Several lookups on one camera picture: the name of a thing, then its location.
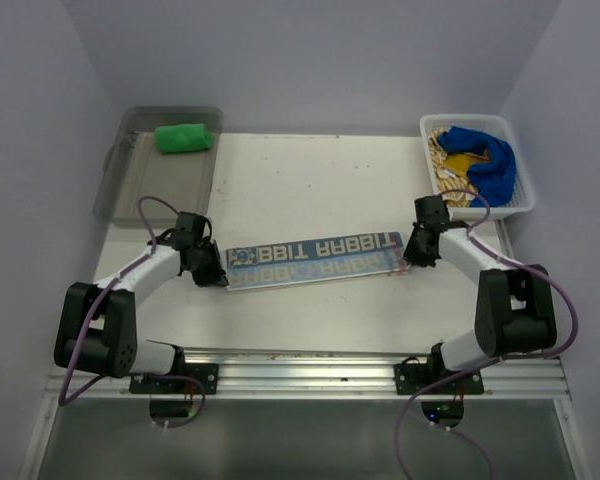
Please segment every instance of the wall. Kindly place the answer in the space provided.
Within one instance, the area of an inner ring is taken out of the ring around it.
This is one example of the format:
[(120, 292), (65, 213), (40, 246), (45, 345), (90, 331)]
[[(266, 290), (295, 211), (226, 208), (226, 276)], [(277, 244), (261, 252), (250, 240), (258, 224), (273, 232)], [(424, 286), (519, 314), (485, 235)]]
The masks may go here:
[(502, 113), (539, 200), (509, 222), (514, 249), (546, 265), (582, 317), (564, 365), (600, 479), (600, 0), (563, 0)]
[(496, 113), (559, 0), (63, 0), (118, 113), (206, 104), (225, 131), (417, 134)]
[(59, 1), (1, 1), (0, 479), (24, 456), (64, 292), (96, 265), (116, 118)]

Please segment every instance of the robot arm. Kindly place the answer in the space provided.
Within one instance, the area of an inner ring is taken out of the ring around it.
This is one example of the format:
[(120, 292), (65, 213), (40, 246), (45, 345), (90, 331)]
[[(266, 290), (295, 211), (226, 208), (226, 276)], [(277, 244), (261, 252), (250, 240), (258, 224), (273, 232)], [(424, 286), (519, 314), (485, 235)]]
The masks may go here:
[[(176, 346), (138, 341), (136, 309), (168, 280), (191, 272), (198, 286), (226, 286), (227, 277), (220, 263), (216, 243), (204, 237), (208, 220), (193, 213), (180, 212), (175, 227), (156, 238), (155, 249), (119, 272), (95, 284), (75, 283), (65, 296), (56, 338), (54, 360), (67, 367), (78, 334), (94, 300), (114, 278), (120, 281), (106, 294), (94, 318), (102, 317), (102, 329), (89, 328), (76, 365), (77, 370), (122, 378), (132, 374), (178, 375), (184, 369), (184, 355)], [(131, 265), (137, 267), (129, 270)]]
[[(433, 346), (427, 361), (429, 380), (488, 358), (552, 347), (557, 331), (549, 284), (499, 263), (476, 247), (469, 239), (468, 225), (450, 220), (441, 196), (420, 198), (415, 207), (417, 221), (405, 260), (435, 267), (442, 258), (478, 287), (474, 328)], [(546, 273), (540, 265), (533, 268)]]

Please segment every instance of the cable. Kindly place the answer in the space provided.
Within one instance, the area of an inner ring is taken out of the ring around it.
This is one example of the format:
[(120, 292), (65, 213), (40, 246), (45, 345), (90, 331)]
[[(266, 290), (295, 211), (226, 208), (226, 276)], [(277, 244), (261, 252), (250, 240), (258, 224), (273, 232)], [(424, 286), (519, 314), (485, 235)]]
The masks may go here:
[(82, 352), (82, 347), (84, 345), (85, 338), (87, 337), (87, 332), (89, 331), (89, 325), (91, 324), (91, 321), (96, 316), (98, 307), (100, 307), (100, 304), (102, 303), (104, 298), (109, 294), (109, 292), (111, 290), (113, 290), (113, 287), (115, 287), (120, 282), (120, 280), (125, 277), (125, 275), (127, 275), (129, 272), (131, 272), (132, 270), (134, 270), (135, 268), (137, 268), (138, 266), (142, 265), (144, 262), (149, 260), (156, 251), (156, 248), (158, 246), (158, 242), (156, 240), (156, 235), (153, 232), (151, 225), (149, 225), (149, 221), (147, 220), (147, 217), (145, 216), (144, 211), (142, 210), (142, 203), (146, 200), (153, 200), (158, 203), (161, 203), (161, 204), (165, 205), (166, 207), (168, 207), (169, 209), (171, 209), (171, 211), (175, 212), (176, 215), (178, 214), (178, 211), (171, 204), (165, 202), (164, 200), (161, 200), (160, 198), (147, 195), (138, 200), (138, 203), (137, 203), (138, 215), (140, 216), (140, 220), (142, 221), (142, 224), (147, 229), (147, 231), (149, 232), (149, 236), (151, 237), (151, 253), (148, 255), (146, 255), (146, 254), (143, 255), (142, 257), (138, 258), (135, 262), (127, 265), (125, 268), (120, 270), (120, 274), (117, 277), (114, 277), (107, 284), (107, 286), (102, 289), (100, 294), (96, 297), (96, 299), (91, 304), (91, 307), (87, 311), (84, 321), (82, 322), (82, 327), (80, 328), (80, 332), (78, 333), (78, 338), (76, 339), (76, 343), (73, 347), (73, 352), (71, 352), (71, 358), (69, 359), (69, 364), (67, 365), (67, 372), (64, 376), (64, 380), (62, 382), (62, 387), (60, 388), (60, 394), (58, 396), (58, 405), (61, 407), (69, 405), (76, 398), (78, 398), (80, 395), (82, 395), (87, 389), (89, 389), (92, 385), (94, 385), (95, 383), (99, 382), (100, 380), (102, 380), (104, 378), (104, 375), (99, 375), (99, 376), (91, 379), (87, 384), (80, 387), (72, 395), (67, 397), (67, 392), (69, 391), (69, 385), (71, 384), (71, 378), (73, 377), (73, 373), (74, 373), (74, 371), (76, 369), (76, 365), (78, 363), (78, 358), (80, 357), (80, 353)]
[[(405, 402), (402, 409), (400, 410), (400, 414), (398, 416), (398, 419), (396, 420), (396, 424), (393, 429), (393, 448), (394, 448), (394, 451), (396, 454), (396, 459), (398, 460), (398, 464), (400, 465), (402, 472), (410, 480), (413, 480), (414, 477), (411, 474), (411, 471), (408, 469), (407, 464), (405, 463), (404, 458), (402, 457), (402, 453), (400, 452), (400, 426), (402, 425), (402, 421), (404, 420), (404, 417), (405, 417), (407, 411), (409, 410), (409, 407), (411, 407), (411, 405), (413, 405), (413, 402), (415, 402), (415, 400), (420, 395), (424, 395), (425, 393), (435, 390), (436, 388), (439, 388), (448, 383), (455, 382), (456, 380), (466, 377), (467, 375), (470, 375), (473, 372), (490, 367), (491, 365), (494, 365), (502, 360), (555, 358), (558, 355), (560, 355), (562, 352), (567, 350), (573, 344), (573, 342), (575, 341), (575, 339), (578, 335), (578, 329), (579, 329), (579, 319), (578, 319), (578, 313), (576, 311), (575, 305), (573, 304), (571, 297), (569, 297), (569, 294), (567, 294), (566, 290), (561, 285), (559, 285), (553, 278), (544, 274), (543, 272), (540, 272), (534, 268), (531, 268), (527, 265), (516, 262), (515, 260), (512, 260), (508, 257), (505, 257), (503, 255), (500, 255), (500, 254), (492, 251), (489, 247), (485, 246), (481, 241), (479, 241), (475, 237), (473, 230), (476, 227), (478, 227), (479, 225), (482, 225), (484, 222), (486, 222), (487, 219), (489, 218), (489, 216), (491, 215), (491, 207), (489, 205), (489, 202), (487, 202), (487, 200), (479, 193), (472, 192), (470, 190), (465, 190), (462, 188), (453, 188), (450, 190), (445, 190), (443, 192), (440, 192), (440, 195), (444, 195), (445, 193), (451, 193), (451, 192), (469, 193), (471, 195), (474, 195), (485, 206), (486, 211), (485, 211), (484, 216), (482, 218), (480, 218), (479, 220), (475, 221), (473, 224), (471, 224), (467, 228), (467, 237), (469, 238), (469, 241), (473, 245), (475, 245), (480, 251), (489, 255), (491, 258), (495, 259), (496, 261), (498, 261), (504, 265), (507, 265), (508, 267), (517, 268), (519, 270), (523, 270), (532, 275), (535, 275), (536, 277), (540, 278), (541, 280), (543, 280), (543, 281), (547, 282), (549, 285), (551, 285), (560, 294), (560, 296), (564, 300), (565, 304), (567, 305), (567, 308), (569, 309), (569, 313), (571, 314), (571, 333), (569, 334), (569, 337), (567, 338), (567, 340), (560, 347), (556, 348), (555, 350), (551, 350), (548, 352), (541, 352), (541, 353), (503, 355), (502, 357), (499, 357), (499, 358), (490, 358), (488, 360), (485, 360), (485, 361), (479, 363), (478, 365), (469, 367), (460, 372), (456, 372), (446, 378), (443, 378), (442, 380), (438, 380), (437, 382), (433, 382), (432, 384), (427, 385), (426, 387), (423, 387), (420, 390), (418, 390), (416, 393), (414, 393), (409, 398), (409, 400), (407, 400)], [(482, 446), (480, 446), (475, 440), (468, 437), (466, 434), (464, 434), (460, 431), (455, 431), (455, 430), (451, 430), (451, 432), (454, 433), (455, 435), (465, 439), (466, 441), (468, 441), (469, 443), (471, 443), (474, 447), (476, 447), (478, 449), (478, 451), (485, 458), (485, 460), (489, 466), (489, 478), (491, 480), (496, 480), (495, 467), (494, 467), (493, 461), (491, 460), (487, 451)]]
[(185, 425), (190, 424), (191, 422), (193, 422), (196, 418), (198, 418), (198, 415), (200, 415), (200, 413), (202, 412), (202, 409), (204, 408), (204, 404), (205, 401), (207, 399), (207, 394), (206, 391), (204, 389), (204, 385), (202, 385), (202, 383), (200, 383), (198, 380), (196, 380), (195, 378), (192, 377), (187, 377), (184, 375), (153, 375), (153, 374), (148, 374), (146, 375), (149, 378), (153, 378), (155, 380), (168, 380), (170, 382), (174, 382), (174, 381), (178, 381), (178, 382), (188, 382), (191, 385), (195, 386), (198, 391), (200, 392), (200, 395), (202, 397), (202, 399), (200, 400), (200, 405), (198, 406), (198, 408), (196, 409), (195, 412), (189, 414), (189, 417), (187, 417), (186, 420), (182, 420), (180, 422), (169, 422), (167, 420), (165, 420), (163, 423), (159, 423), (156, 422), (154, 420), (154, 422), (156, 423), (156, 425), (161, 426), (162, 428), (178, 428), (178, 427), (184, 427)]

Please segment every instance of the folded towel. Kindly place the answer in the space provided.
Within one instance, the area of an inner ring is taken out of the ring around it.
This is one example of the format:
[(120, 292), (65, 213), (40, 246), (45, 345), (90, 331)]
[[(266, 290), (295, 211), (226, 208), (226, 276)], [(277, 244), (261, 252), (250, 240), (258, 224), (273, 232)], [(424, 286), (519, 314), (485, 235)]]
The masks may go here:
[[(516, 179), (516, 161), (513, 150), (507, 142), (487, 133), (461, 127), (451, 129), (438, 137), (438, 144), (448, 153), (470, 152), (483, 155), (489, 151), (489, 163), (476, 163), (469, 167), (467, 176), (489, 205), (501, 207), (513, 196)], [(474, 198), (472, 207), (482, 207), (482, 202)]]

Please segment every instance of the table surface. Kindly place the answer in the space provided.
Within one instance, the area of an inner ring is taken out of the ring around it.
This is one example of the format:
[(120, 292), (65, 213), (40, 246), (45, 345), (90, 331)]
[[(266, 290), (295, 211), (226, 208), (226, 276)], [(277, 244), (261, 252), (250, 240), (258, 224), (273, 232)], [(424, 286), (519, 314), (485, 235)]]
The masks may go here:
[[(408, 238), (413, 200), (432, 192), (425, 162), (415, 137), (223, 134), (214, 237), (221, 250), (378, 231)], [(500, 248), (494, 223), (478, 234)], [(147, 238), (110, 227), (96, 278)], [(475, 286), (444, 261), (403, 276), (231, 293), (185, 274), (139, 308), (138, 336), (191, 348), (424, 353), (473, 328), (475, 302)]]

